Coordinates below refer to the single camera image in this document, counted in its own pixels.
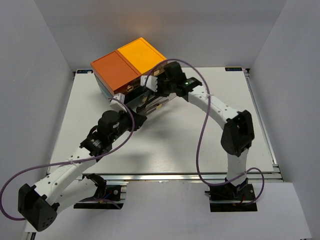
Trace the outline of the clear bottom drawer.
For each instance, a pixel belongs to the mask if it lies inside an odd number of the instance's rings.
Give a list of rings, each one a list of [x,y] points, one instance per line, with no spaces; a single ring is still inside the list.
[[[175,93],[171,93],[169,96],[155,96],[152,93],[145,92],[140,96],[129,100],[126,105],[130,107],[135,113],[147,116],[163,107],[175,97]]]

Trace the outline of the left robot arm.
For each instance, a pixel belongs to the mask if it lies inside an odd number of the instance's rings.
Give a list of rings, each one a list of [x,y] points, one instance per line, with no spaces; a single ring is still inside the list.
[[[95,173],[83,172],[112,150],[113,143],[125,132],[137,131],[147,120],[133,110],[105,111],[69,157],[33,185],[24,184],[18,191],[18,212],[38,232],[46,230],[57,215],[83,199],[99,200],[107,196],[106,181]]]

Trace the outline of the small black round brush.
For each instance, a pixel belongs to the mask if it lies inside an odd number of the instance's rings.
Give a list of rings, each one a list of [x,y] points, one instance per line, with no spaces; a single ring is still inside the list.
[[[151,98],[152,96],[153,96],[152,93],[149,92],[148,95],[147,95],[147,97],[146,97],[146,99],[145,99],[144,107],[146,107],[146,106],[149,104],[150,98]]]

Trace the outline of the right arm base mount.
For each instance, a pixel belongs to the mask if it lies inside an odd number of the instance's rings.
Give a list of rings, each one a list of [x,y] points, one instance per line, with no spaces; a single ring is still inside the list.
[[[209,186],[204,192],[209,198],[212,213],[257,212],[258,207],[254,187],[246,179],[235,187],[231,183],[220,186]]]

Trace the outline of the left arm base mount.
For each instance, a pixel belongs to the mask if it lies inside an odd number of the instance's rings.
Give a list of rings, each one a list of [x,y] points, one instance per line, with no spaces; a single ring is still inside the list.
[[[93,182],[96,190],[93,196],[80,200],[73,205],[74,209],[87,210],[121,210],[126,198],[126,186],[105,180],[95,173],[83,175],[82,180]]]

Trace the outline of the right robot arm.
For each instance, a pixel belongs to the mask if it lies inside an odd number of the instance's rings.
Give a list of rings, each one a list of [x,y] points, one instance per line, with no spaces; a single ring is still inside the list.
[[[227,106],[211,94],[208,83],[201,73],[199,79],[187,78],[181,64],[183,60],[161,61],[153,67],[163,72],[154,76],[149,72],[140,80],[141,86],[160,96],[176,94],[188,103],[205,112],[204,121],[212,118],[222,129],[220,144],[227,154],[227,175],[222,183],[212,183],[211,187],[226,186],[226,195],[236,200],[244,193],[248,184],[247,156],[255,138],[252,115],[249,111],[238,111]]]

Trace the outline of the black fan makeup brush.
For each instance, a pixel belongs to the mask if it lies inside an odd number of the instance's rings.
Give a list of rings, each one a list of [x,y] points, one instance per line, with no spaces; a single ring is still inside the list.
[[[144,102],[142,105],[136,107],[136,113],[141,115],[148,115],[158,108],[161,108],[164,104],[169,101],[168,97],[162,96],[151,96],[148,95],[144,98]]]

